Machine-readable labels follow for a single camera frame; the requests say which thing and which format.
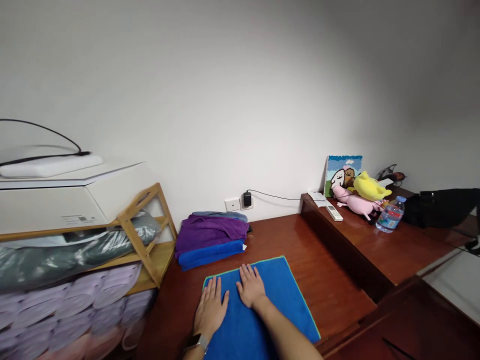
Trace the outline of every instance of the wristwatch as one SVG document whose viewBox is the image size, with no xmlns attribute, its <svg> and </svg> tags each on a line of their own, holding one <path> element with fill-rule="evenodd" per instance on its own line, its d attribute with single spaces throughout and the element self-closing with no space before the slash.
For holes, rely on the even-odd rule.
<svg viewBox="0 0 480 360">
<path fill-rule="evenodd" d="M 186 342 L 184 351 L 188 351 L 190 349 L 196 348 L 197 346 L 201 346 L 205 351 L 205 354 L 207 353 L 207 350 L 209 348 L 209 342 L 205 337 L 202 336 L 201 333 L 190 336 L 190 338 Z"/>
</svg>

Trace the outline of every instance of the light purple towel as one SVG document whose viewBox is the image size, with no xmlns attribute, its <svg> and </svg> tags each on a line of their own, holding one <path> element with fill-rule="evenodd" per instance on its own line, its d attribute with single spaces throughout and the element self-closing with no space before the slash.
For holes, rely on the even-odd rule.
<svg viewBox="0 0 480 360">
<path fill-rule="evenodd" d="M 190 215 L 183 220 L 175 257 L 183 253 L 245 239 L 249 224 L 235 218 Z"/>
</svg>

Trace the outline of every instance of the blue towel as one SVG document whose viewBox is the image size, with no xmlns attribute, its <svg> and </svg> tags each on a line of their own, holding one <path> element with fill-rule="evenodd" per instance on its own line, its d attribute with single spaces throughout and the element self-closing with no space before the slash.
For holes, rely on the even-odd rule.
<svg viewBox="0 0 480 360">
<path fill-rule="evenodd" d="M 257 262 L 256 268 L 265 285 L 266 295 L 271 302 L 313 344 L 320 340 L 320 333 L 312 314 L 290 271 L 284 256 Z M 257 314 L 240 300 L 237 281 L 238 269 L 217 276 L 221 277 L 222 299 L 230 290 L 230 300 L 220 329 L 213 335 L 205 359 L 268 360 L 277 359 L 274 346 L 265 325 Z M 211 276 L 205 279 L 207 285 Z"/>
<path fill-rule="evenodd" d="M 178 258 L 178 263 L 182 271 L 187 271 L 200 265 L 210 264 L 228 258 L 231 255 L 243 253 L 244 242 L 244 239 L 240 239 L 184 252 Z"/>
<path fill-rule="evenodd" d="M 191 213 L 192 215 L 197 215 L 197 216 L 213 216 L 213 217 L 221 217 L 221 218 L 232 218 L 232 219 L 238 219 L 240 221 L 243 221 L 244 223 L 248 223 L 249 220 L 247 219 L 247 216 L 244 214 L 241 214 L 239 212 L 235 211 L 230 211 L 230 212 L 219 212 L 219 211 L 195 211 Z"/>
</svg>

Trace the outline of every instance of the gray bag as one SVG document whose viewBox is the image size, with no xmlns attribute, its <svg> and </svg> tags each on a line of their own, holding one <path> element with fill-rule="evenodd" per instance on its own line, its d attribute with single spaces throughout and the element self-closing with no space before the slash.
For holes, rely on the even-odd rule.
<svg viewBox="0 0 480 360">
<path fill-rule="evenodd" d="M 141 213 L 131 222 L 144 245 L 160 233 L 159 223 L 149 213 Z M 50 285 L 134 251 L 120 226 L 69 232 L 64 237 L 65 246 L 0 247 L 0 293 Z"/>
</svg>

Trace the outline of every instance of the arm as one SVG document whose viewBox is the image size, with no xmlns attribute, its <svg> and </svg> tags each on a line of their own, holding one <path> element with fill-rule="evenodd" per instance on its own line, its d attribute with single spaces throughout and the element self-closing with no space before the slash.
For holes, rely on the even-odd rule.
<svg viewBox="0 0 480 360">
<path fill-rule="evenodd" d="M 216 276 L 208 281 L 201 293 L 200 303 L 195 314 L 193 335 L 201 334 L 209 343 L 214 333 L 224 321 L 229 304 L 230 292 L 226 291 L 222 303 L 222 279 Z M 183 360 L 202 360 L 205 351 L 201 346 L 187 350 Z"/>
<path fill-rule="evenodd" d="M 265 323 L 280 359 L 323 359 L 310 341 L 269 300 L 256 267 L 252 269 L 250 265 L 243 264 L 240 278 L 241 283 L 236 283 L 240 299 Z"/>
</svg>

